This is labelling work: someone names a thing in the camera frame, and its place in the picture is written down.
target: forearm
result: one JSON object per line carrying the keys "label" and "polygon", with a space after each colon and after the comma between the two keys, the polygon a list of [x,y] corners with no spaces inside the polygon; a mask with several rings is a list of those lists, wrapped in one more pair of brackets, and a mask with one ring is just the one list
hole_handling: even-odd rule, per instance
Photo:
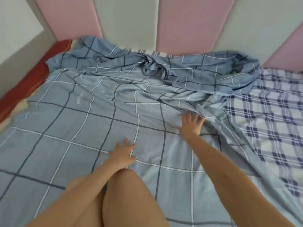
{"label": "forearm", "polygon": [[198,135],[192,135],[186,141],[212,180],[225,209],[239,227],[293,226],[224,154]]}
{"label": "forearm", "polygon": [[115,172],[111,162],[105,161],[84,181],[35,218],[28,227],[74,226]]}

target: person's left arm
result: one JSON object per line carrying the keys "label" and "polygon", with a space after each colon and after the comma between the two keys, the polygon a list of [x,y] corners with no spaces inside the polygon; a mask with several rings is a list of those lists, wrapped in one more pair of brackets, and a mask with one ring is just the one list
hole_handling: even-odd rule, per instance
{"label": "person's left arm", "polygon": [[130,146],[127,146],[127,144],[127,139],[123,146],[120,146],[118,142],[114,151],[110,152],[109,158],[98,169],[72,190],[65,193],[57,202],[29,223],[27,227],[74,226],[111,176],[136,161],[136,157],[129,156],[135,144]]}

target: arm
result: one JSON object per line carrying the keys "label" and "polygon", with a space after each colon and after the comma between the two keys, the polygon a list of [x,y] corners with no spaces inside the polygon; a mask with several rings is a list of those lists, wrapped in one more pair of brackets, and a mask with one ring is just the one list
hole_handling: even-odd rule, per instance
{"label": "arm", "polygon": [[120,146],[118,142],[114,151],[110,152],[109,158],[98,169],[71,191],[65,193],[57,202],[29,223],[28,227],[74,226],[110,177],[136,161],[136,157],[129,156],[135,144],[131,146],[127,146],[127,144],[127,139],[123,146]]}
{"label": "arm", "polygon": [[193,120],[191,112],[182,115],[180,134],[195,152],[216,192],[234,222],[239,227],[294,227],[264,198],[252,181],[224,154],[200,138],[204,118]]}

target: hand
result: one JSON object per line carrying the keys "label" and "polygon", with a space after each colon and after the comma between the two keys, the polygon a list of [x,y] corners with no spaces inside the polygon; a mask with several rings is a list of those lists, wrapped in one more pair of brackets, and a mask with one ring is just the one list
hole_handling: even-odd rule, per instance
{"label": "hand", "polygon": [[182,138],[185,140],[192,135],[200,135],[202,125],[205,118],[198,119],[199,115],[194,114],[193,119],[191,118],[191,112],[182,114],[182,127],[178,127]]}
{"label": "hand", "polygon": [[128,139],[125,139],[123,145],[117,142],[114,151],[108,153],[108,160],[115,165],[117,171],[128,167],[136,161],[136,157],[129,156],[135,146],[136,144],[128,146]]}

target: pink panel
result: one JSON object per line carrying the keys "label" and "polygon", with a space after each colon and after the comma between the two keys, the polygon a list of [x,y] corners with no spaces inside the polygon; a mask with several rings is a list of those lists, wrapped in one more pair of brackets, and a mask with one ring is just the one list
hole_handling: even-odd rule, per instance
{"label": "pink panel", "polygon": [[157,51],[210,52],[235,0],[160,0]]}
{"label": "pink panel", "polygon": [[102,37],[93,0],[35,0],[56,38]]}
{"label": "pink panel", "polygon": [[264,68],[303,71],[303,23],[266,61]]}

